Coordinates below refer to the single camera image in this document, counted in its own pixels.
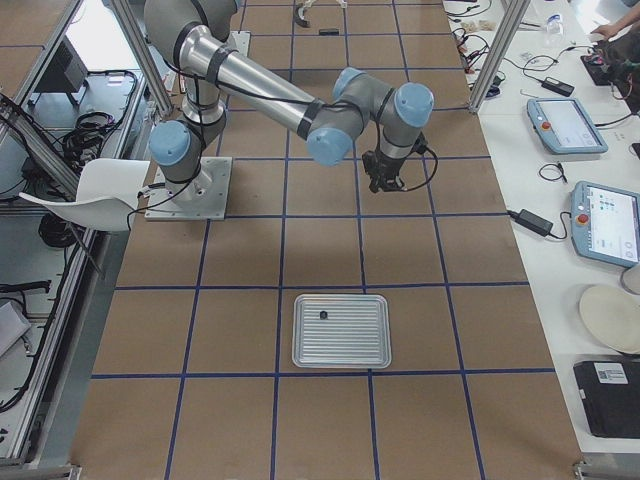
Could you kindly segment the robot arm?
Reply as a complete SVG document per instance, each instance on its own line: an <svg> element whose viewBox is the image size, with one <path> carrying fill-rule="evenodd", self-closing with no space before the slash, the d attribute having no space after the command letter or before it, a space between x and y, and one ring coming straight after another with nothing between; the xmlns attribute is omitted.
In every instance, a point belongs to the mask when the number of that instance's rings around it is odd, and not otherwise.
<svg viewBox="0 0 640 480"><path fill-rule="evenodd" d="M405 192L400 177L412 154L431 154L422 132L434 96L420 83L395 88L352 67L338 76L327 103L237 51L230 23L236 1L148 1L147 37L168 65L196 84L236 95L306 143L318 163L333 166L352 150L368 124L376 144L362 155L372 192Z"/></svg>

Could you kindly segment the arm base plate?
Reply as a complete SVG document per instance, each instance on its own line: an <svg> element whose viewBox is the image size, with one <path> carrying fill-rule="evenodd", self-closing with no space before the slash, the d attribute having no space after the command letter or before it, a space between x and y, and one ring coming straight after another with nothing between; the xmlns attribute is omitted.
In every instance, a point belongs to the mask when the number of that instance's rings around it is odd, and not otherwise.
<svg viewBox="0 0 640 480"><path fill-rule="evenodd" d="M230 32L228 44L239 54L247 57L251 42L251 32L245 30L232 30Z"/></svg>
<svg viewBox="0 0 640 480"><path fill-rule="evenodd" d="M225 218L229 184L232 174L231 157L202 157L195 178L181 168L177 171L178 180L172 182L165 173L172 174L172 167L159 165L155 175L156 182L165 186L150 191L149 208L144 212L148 221L196 221L223 220Z"/></svg>

